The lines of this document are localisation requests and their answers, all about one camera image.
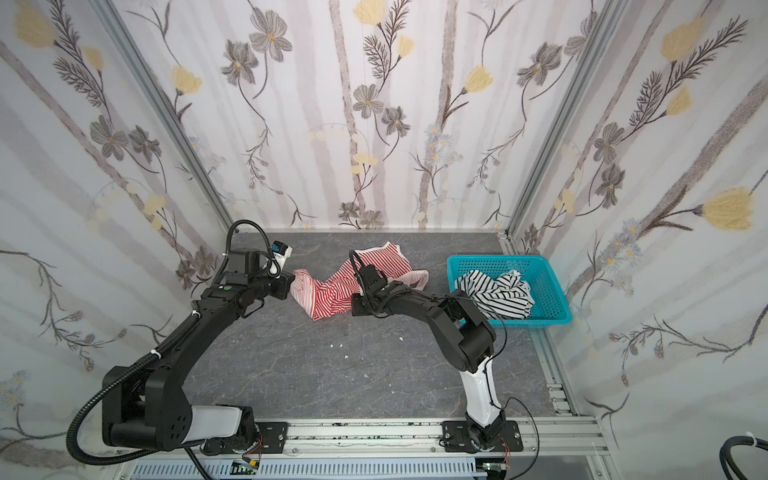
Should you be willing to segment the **black white striped tank top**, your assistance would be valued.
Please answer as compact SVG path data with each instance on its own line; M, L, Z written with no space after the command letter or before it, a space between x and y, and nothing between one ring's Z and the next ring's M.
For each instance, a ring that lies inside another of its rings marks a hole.
M525 320L535 305L531 287L516 270L496 279L472 270L456 279L454 287L463 291L489 320Z

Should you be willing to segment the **teal plastic basket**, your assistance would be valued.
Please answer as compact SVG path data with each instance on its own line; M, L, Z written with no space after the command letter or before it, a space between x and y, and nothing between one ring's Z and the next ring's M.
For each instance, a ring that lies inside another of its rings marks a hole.
M455 290L454 281L461 275L479 270L496 279L511 270L521 273L531 287L535 305L525 320L489 320L492 326L502 328L546 328L566 325L572 314L564 292L549 262L536 255L452 255L447 262L449 288Z

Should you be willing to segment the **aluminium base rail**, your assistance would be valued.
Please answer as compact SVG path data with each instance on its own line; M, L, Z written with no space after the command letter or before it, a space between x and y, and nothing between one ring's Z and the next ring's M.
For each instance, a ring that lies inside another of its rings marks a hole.
M283 452L253 451L256 438L235 448L231 438L207 440L192 448L200 460L232 459L248 464L266 459L410 459L471 458L480 467L524 469L549 459L580 458L595 476L607 476L616 464L607 438L589 416L512 417L492 445L470 439L464 420L393 419L256 419L287 422Z

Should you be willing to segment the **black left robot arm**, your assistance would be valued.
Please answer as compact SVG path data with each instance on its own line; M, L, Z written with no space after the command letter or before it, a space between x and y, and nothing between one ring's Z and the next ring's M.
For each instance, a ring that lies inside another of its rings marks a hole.
M128 367L115 367L102 388L78 411L66 433L66 449L76 461L115 465L156 452L206 442L231 442L249 449L260 440L249 407L193 406L183 385L193 366L216 338L256 301L287 298L295 277L257 275L245 285L206 289L190 315L161 344ZM102 408L102 441L124 448L112 457L96 456L79 444L80 428L96 407Z

